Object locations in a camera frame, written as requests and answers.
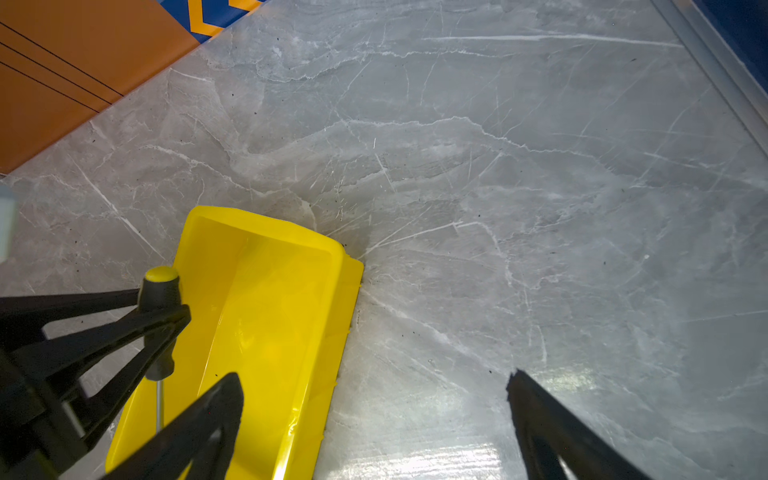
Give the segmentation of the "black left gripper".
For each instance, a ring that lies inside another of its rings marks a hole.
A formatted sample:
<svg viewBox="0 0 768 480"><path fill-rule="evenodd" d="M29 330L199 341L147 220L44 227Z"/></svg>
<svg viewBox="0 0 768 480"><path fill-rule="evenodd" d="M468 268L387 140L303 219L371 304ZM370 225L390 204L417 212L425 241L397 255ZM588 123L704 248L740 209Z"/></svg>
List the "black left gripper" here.
<svg viewBox="0 0 768 480"><path fill-rule="evenodd" d="M57 478L86 456L144 378L189 324L186 305L56 338L46 324L132 307L139 290L1 299L1 471L11 478ZM152 339L98 393L80 377L134 340ZM230 372L107 479L223 479L243 411L239 376Z"/></svg>

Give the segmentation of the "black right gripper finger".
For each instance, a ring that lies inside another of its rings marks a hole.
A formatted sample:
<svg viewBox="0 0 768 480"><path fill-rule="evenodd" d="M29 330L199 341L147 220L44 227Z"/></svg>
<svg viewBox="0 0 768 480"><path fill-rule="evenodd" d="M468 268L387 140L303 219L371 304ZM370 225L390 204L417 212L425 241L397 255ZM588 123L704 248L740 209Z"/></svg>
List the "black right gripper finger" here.
<svg viewBox="0 0 768 480"><path fill-rule="evenodd" d="M513 372L507 400L530 479L646 479L525 371Z"/></svg>

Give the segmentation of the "black yellow handled screwdriver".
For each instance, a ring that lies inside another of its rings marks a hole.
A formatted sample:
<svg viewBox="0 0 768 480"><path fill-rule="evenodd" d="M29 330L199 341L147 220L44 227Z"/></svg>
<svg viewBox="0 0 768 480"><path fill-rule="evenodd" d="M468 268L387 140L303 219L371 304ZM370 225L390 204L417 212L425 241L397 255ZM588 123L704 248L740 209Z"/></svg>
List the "black yellow handled screwdriver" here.
<svg viewBox="0 0 768 480"><path fill-rule="evenodd" d="M176 269L171 266L158 266L150 269L144 276L138 297L140 312L162 310L181 304L180 279ZM175 369L172 357L175 341L159 356L148 369L146 378L156 386L156 432L164 427L164 380Z"/></svg>

